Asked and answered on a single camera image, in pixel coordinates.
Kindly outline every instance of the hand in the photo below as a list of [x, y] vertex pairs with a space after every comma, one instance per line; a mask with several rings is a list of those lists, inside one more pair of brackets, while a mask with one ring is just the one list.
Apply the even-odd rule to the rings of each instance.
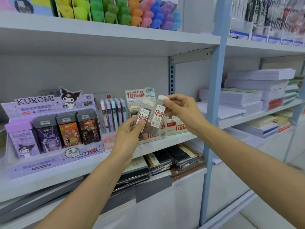
[[209, 122], [203, 117], [193, 97], [182, 94], [168, 96], [164, 104], [169, 108], [167, 116], [177, 116], [185, 124], [187, 130], [198, 136], [200, 128]]
[[141, 120], [134, 127], [136, 121], [137, 119], [132, 117], [119, 126], [111, 152], [112, 156], [118, 156], [126, 161], [126, 167], [132, 161], [132, 155], [139, 143], [139, 134], [145, 125], [145, 121]]

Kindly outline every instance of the right hand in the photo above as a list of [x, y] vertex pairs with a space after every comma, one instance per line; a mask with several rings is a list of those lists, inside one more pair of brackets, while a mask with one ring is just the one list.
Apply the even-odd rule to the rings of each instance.
[[192, 134], [198, 135], [201, 127], [209, 122], [201, 114], [193, 97], [182, 94], [168, 96], [170, 99], [164, 100], [164, 104], [169, 108], [167, 116], [177, 116], [185, 124], [187, 130]]

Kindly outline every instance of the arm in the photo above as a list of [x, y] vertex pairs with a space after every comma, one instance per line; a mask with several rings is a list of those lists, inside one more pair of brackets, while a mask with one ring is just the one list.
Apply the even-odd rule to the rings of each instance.
[[120, 125], [111, 154], [35, 229], [93, 227], [138, 145], [144, 123], [139, 122], [133, 129], [135, 120], [130, 118]]
[[276, 158], [208, 123], [192, 97], [169, 96], [164, 103], [232, 171], [296, 228], [305, 228], [305, 176]]

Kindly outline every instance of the left hand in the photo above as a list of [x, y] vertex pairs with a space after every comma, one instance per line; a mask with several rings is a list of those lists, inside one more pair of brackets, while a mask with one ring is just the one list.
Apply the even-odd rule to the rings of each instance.
[[134, 127], [136, 121], [135, 117], [129, 118], [119, 126], [111, 152], [111, 155], [118, 156], [126, 161], [126, 166], [132, 161], [132, 155], [139, 144], [139, 134], [145, 125], [145, 121], [141, 120]]

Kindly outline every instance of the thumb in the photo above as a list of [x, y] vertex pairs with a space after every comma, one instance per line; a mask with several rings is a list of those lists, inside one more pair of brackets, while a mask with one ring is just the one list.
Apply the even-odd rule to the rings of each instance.
[[137, 136], [139, 136], [140, 132], [143, 130], [145, 126], [145, 120], [140, 120], [134, 127], [134, 129], [132, 130], [132, 132], [134, 134], [136, 134]]
[[168, 107], [170, 110], [174, 111], [176, 114], [179, 114], [182, 107], [176, 104], [174, 101], [165, 99], [164, 104], [166, 107]]

